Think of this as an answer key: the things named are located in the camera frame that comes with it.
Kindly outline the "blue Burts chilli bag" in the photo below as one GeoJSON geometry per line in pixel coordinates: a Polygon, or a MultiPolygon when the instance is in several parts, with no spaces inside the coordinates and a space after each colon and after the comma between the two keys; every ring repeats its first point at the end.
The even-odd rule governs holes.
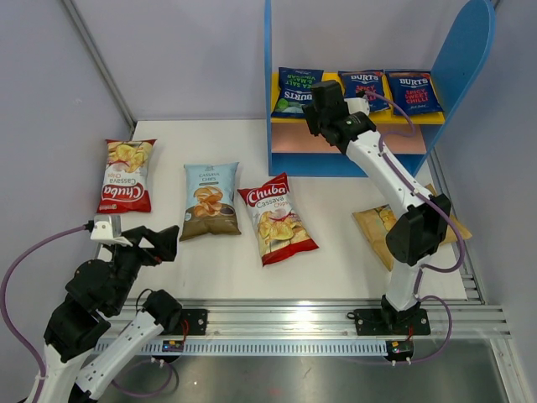
{"type": "Polygon", "coordinates": [[[409,117],[443,111],[429,71],[386,70],[393,101],[409,117]]]}
{"type": "Polygon", "coordinates": [[[383,89],[383,70],[339,71],[344,99],[366,95],[371,113],[390,109],[383,89]]]}

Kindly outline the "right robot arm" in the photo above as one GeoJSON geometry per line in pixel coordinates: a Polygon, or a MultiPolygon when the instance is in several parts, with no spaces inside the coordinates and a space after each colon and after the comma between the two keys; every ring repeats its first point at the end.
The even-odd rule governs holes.
{"type": "Polygon", "coordinates": [[[451,202],[432,195],[399,163],[376,125],[363,112],[353,112],[337,81],[311,88],[312,102],[303,108],[310,133],[322,136],[361,168],[385,197],[396,218],[386,244],[394,258],[381,306],[352,312],[360,336],[430,334],[418,287],[422,267],[444,241],[451,202]]]}

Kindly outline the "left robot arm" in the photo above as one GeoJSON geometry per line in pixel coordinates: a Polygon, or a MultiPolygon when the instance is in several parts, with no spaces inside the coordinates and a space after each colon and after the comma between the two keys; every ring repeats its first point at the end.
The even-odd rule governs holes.
{"type": "Polygon", "coordinates": [[[127,230],[108,245],[110,260],[91,259],[76,269],[45,329],[45,370],[29,402],[96,402],[143,345],[180,327],[181,304],[167,291],[154,290],[108,348],[87,361],[110,328],[109,318],[121,312],[140,269],[175,260],[179,230],[176,225],[159,232],[144,226],[127,230]]]}

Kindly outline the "blue Burts sea salt bag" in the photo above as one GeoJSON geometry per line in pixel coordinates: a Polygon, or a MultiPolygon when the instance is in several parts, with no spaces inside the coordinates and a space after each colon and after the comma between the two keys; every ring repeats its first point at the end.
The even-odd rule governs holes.
{"type": "Polygon", "coordinates": [[[321,82],[324,71],[318,69],[279,68],[279,95],[272,118],[303,118],[303,107],[311,104],[311,87],[321,82]]]}

